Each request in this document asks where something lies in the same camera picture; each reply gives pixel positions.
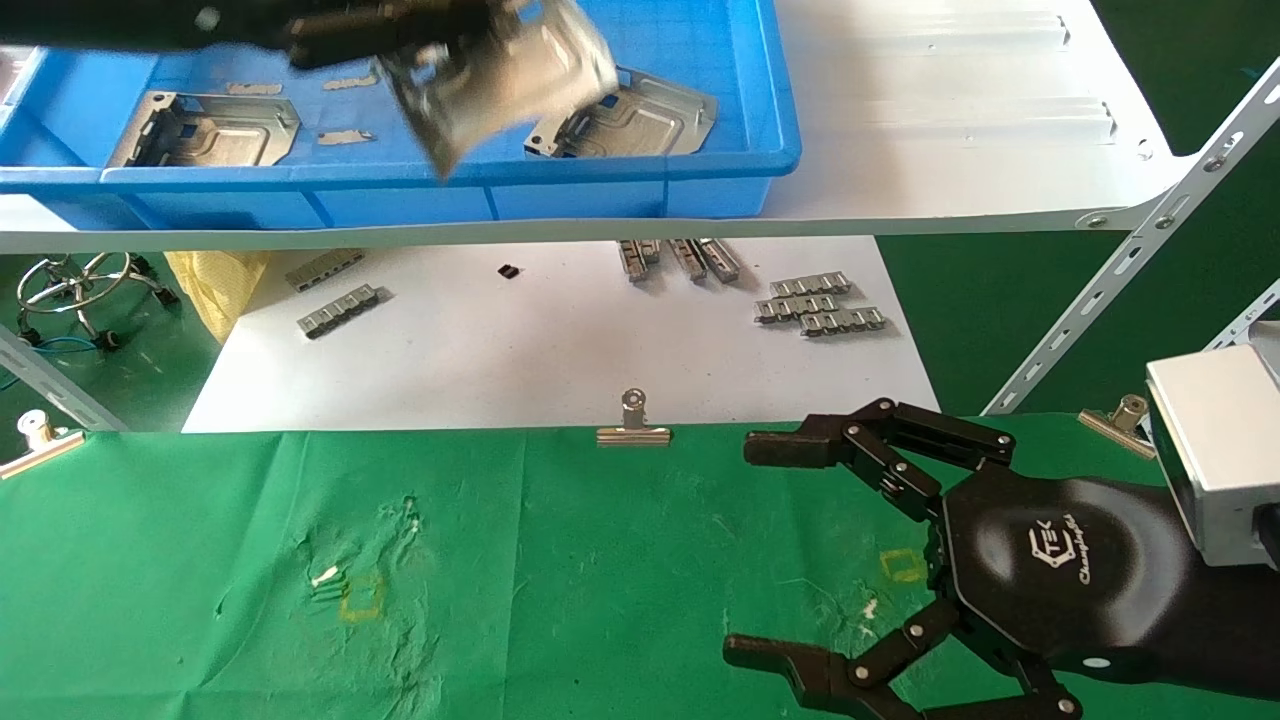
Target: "stamped metal bracket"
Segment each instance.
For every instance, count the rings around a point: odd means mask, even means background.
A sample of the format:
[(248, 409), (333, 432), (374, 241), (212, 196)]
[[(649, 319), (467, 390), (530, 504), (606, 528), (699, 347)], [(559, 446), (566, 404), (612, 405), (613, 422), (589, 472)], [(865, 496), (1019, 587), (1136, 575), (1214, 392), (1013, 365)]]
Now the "stamped metal bracket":
[(274, 165), (301, 124), (284, 97), (148, 91), (106, 167)]
[(543, 13), (522, 22), (495, 18), (485, 38), (436, 63), (419, 81), (417, 54), (384, 55), (385, 77), (410, 128), (438, 176), (494, 133), (524, 120), (563, 118), (618, 86), (604, 37), (572, 0), (541, 0)]
[(550, 158), (623, 158), (696, 152), (716, 124), (716, 97), (630, 68), (595, 105), (539, 122), (525, 150)]

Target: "robotic hand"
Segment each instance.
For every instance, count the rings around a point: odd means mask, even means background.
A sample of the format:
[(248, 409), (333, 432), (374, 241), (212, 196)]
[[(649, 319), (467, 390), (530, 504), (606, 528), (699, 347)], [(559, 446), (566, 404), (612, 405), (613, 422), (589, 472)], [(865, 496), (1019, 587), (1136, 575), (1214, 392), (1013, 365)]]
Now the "robotic hand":
[[(893, 447), (966, 468), (951, 489)], [(787, 678), (803, 707), (856, 720), (1070, 720), (1055, 671), (1280, 700), (1280, 573), (1212, 566), (1166, 488), (1039, 479), (1009, 468), (1011, 436), (877, 400), (810, 415), (794, 433), (750, 433), (753, 465), (844, 465), (904, 515), (928, 523), (936, 598), (855, 659), (730, 635), (731, 665)], [(918, 711), (890, 687), (948, 635), (1024, 694)]]
[(486, 0), (41, 0), (9, 3), (0, 42), (128, 51), (243, 42), (310, 69), (490, 29)]

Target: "blue plastic tray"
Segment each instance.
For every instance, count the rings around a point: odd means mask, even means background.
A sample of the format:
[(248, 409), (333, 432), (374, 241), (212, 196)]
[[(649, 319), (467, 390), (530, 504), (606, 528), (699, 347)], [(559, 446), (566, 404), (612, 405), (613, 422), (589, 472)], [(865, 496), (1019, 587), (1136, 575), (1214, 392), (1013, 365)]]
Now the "blue plastic tray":
[[(278, 54), (41, 50), (0, 108), (0, 192), (29, 193), (79, 229), (308, 229), (527, 218), (740, 218), (800, 160), (772, 0), (584, 0), (621, 65), (714, 95), (703, 149), (672, 158), (527, 156), (531, 124), (474, 150), (445, 184), (384, 83), (340, 91), (367, 63), (292, 70)], [(147, 91), (280, 83), (302, 118), (270, 168), (102, 169)], [(325, 131), (376, 141), (321, 146)]]

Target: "green tablecloth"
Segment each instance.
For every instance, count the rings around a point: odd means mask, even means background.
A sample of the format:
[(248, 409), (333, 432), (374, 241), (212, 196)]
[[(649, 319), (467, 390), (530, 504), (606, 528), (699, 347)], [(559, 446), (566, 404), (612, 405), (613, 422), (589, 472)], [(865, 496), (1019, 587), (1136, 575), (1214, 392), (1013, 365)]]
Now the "green tablecloth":
[[(1024, 473), (1160, 482), (1070, 416), (998, 427)], [(817, 717), (721, 638), (868, 647), (929, 600), (924, 532), (842, 470), (746, 466), (744, 429), (93, 436), (0, 483), (0, 717)], [(1280, 716), (1065, 678), (1096, 719)], [(896, 687), (1016, 692), (954, 641)]]

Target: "white table surface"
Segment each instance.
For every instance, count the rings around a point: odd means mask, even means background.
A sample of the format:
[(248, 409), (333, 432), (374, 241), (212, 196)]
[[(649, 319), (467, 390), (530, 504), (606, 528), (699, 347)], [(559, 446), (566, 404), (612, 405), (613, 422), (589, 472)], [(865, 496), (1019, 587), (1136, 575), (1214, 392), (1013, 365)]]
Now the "white table surface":
[[(759, 218), (110, 236), (5, 223), (0, 247), (261, 250), (452, 245), (460, 236), (544, 242), (1070, 229), (1084, 227), (1093, 210), (1140, 205), (1185, 172), (1089, 0), (777, 0), (776, 8), (804, 155), (795, 173), (774, 181)], [(1046, 36), (1041, 22), (1065, 31)], [(1105, 111), (1112, 132), (1078, 137), (1071, 118), (1061, 117), (1064, 100)], [(1137, 227), (1146, 215), (1111, 214), (1107, 229)]]
[[(184, 432), (609, 425), (621, 395), (648, 396), (652, 424), (797, 420), (891, 396), (937, 407), (872, 237), (730, 243), (736, 287), (695, 286), (664, 250), (643, 286), (612, 242), (371, 251), (297, 295), (282, 252), (259, 286)], [(497, 269), (522, 268), (515, 279)], [(844, 270), (845, 306), (877, 305), (878, 333), (800, 337), (753, 323), (769, 281)], [(297, 320), (369, 283), (394, 299), (316, 341)]]

